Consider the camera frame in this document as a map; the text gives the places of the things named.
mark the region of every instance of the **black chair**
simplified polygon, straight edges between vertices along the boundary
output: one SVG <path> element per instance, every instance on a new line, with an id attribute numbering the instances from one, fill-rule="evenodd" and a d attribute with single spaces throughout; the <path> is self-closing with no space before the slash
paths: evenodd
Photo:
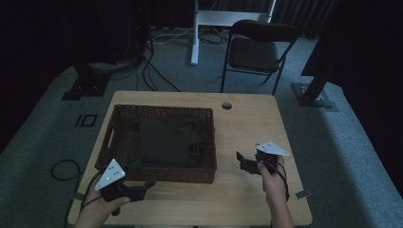
<path id="1" fill-rule="evenodd" d="M 266 80 L 278 72 L 272 92 L 275 95 L 285 57 L 298 38 L 297 30 L 289 25 L 240 20 L 229 30 L 225 63 L 222 71 L 221 92 L 224 89 L 226 71 L 265 75 Z M 275 42 L 286 42 L 287 48 L 278 57 Z"/>

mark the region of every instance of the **brown wicker basket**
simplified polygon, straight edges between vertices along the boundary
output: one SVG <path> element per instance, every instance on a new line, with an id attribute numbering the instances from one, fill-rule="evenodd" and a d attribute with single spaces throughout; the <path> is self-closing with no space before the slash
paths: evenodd
<path id="1" fill-rule="evenodd" d="M 213 110 L 201 107 L 172 107 L 117 104 L 109 120 L 104 141 L 95 168 L 105 169 L 112 159 L 121 167 L 129 166 L 129 154 L 133 153 L 139 140 L 138 127 L 133 127 L 140 118 L 165 119 L 176 115 L 190 114 L 202 120 L 200 135 L 205 141 L 201 163 L 195 167 L 141 167 L 135 172 L 127 172 L 128 181 L 174 181 L 212 183 L 217 170 L 216 146 L 214 139 Z"/>

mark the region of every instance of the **chair backrest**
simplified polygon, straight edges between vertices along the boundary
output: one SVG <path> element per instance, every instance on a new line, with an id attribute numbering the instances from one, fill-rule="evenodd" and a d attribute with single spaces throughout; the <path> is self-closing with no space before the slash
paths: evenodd
<path id="1" fill-rule="evenodd" d="M 294 43 L 298 38 L 297 29 L 285 24 L 240 20 L 230 28 L 230 36 L 237 33 L 261 42 Z"/>

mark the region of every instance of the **person's left hand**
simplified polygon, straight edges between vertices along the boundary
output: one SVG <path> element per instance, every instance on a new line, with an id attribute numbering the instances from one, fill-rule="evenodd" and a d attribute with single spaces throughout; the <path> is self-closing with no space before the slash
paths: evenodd
<path id="1" fill-rule="evenodd" d="M 130 202 L 130 198 L 128 197 L 122 197 L 110 202 L 106 202 L 104 198 L 101 197 L 101 193 L 94 189 L 98 180 L 99 178 L 92 185 L 83 205 L 86 205 L 86 203 L 91 200 L 96 200 L 90 202 L 81 210 L 80 215 L 74 225 L 75 228 L 102 227 L 104 222 L 113 211 Z"/>

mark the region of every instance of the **hand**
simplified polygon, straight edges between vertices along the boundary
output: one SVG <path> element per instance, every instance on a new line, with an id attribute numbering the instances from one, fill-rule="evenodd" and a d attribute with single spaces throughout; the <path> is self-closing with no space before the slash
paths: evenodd
<path id="1" fill-rule="evenodd" d="M 285 177 L 284 158 L 278 156 L 277 170 L 283 177 Z M 282 178 L 278 173 L 270 174 L 266 166 L 258 162 L 258 170 L 263 179 L 263 189 L 266 192 L 266 202 L 270 207 L 270 214 L 272 216 L 272 227 L 276 228 L 289 228 L 294 227 L 293 219 L 291 218 L 290 211 L 287 205 L 287 198 L 285 196 L 286 189 Z"/>
<path id="2" fill-rule="evenodd" d="M 94 189 L 96 182 L 98 182 L 98 180 L 96 180 L 92 185 L 83 205 L 86 205 L 86 203 L 91 200 L 96 200 L 90 202 L 81 210 L 80 215 L 74 225 L 75 228 L 102 227 L 113 211 L 130 202 L 130 198 L 128 197 L 118 198 L 113 201 L 106 202 L 104 198 L 101 197 L 101 193 Z"/>

